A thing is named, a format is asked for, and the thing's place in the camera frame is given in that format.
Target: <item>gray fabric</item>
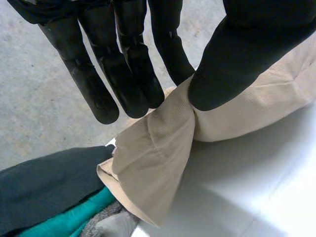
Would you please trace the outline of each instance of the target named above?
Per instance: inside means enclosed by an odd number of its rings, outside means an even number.
[[[112,216],[114,214],[119,213],[122,210],[123,206],[118,202],[115,201],[113,204],[104,208],[101,212],[96,214],[84,227],[83,231],[81,232],[81,237],[92,237],[93,233],[96,232],[95,226],[99,221]]]
[[[139,219],[125,209],[96,224],[93,237],[130,237]]]

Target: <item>beige fabric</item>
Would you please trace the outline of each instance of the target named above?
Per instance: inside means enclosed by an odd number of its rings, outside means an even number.
[[[220,141],[274,123],[316,98],[316,34],[286,54],[241,95],[209,112],[192,107],[190,80],[117,137],[114,158],[97,172],[114,196],[146,222],[164,220],[192,140]]]

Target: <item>teal fabric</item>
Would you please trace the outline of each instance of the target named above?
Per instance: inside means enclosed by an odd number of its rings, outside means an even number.
[[[69,211],[48,219],[26,231],[21,237],[68,237],[78,236],[86,222],[95,214],[103,210],[115,201],[108,188],[104,188],[96,195],[90,197],[84,203]]]
[[[79,237],[88,222],[89,220],[85,221],[78,229],[75,230],[75,232],[71,234],[70,237]]]

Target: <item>fabric fold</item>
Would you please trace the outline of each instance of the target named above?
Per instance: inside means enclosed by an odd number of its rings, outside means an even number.
[[[316,33],[262,73],[239,96],[202,112],[188,100],[190,79],[155,111],[123,131],[114,157],[97,167],[103,183],[140,219],[162,224],[193,139],[214,142],[268,126],[316,99]]]

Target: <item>cloth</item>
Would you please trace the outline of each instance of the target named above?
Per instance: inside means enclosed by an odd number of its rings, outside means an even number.
[[[108,207],[104,208],[100,213],[96,214],[84,227],[83,231],[81,232],[81,237],[92,237],[93,233],[96,231],[95,226],[96,224],[114,214],[119,213],[122,210],[122,205],[115,201],[113,204],[109,205]]]
[[[316,33],[284,55],[226,104],[199,111],[188,79],[155,111],[118,135],[114,157],[97,173],[140,219],[162,224],[186,166],[192,140],[215,142],[268,126],[316,99]]]
[[[46,221],[104,188],[95,168],[113,149],[74,148],[1,171],[0,236]]]
[[[123,210],[96,224],[96,232],[93,237],[130,237],[134,232],[139,219]]]
[[[28,230],[22,232],[20,237],[63,237],[70,236],[84,222],[93,215],[100,212],[103,208],[115,201],[114,196],[108,188],[103,188],[98,194],[90,197],[84,203],[72,208],[71,210],[59,214],[43,223],[40,223]]]

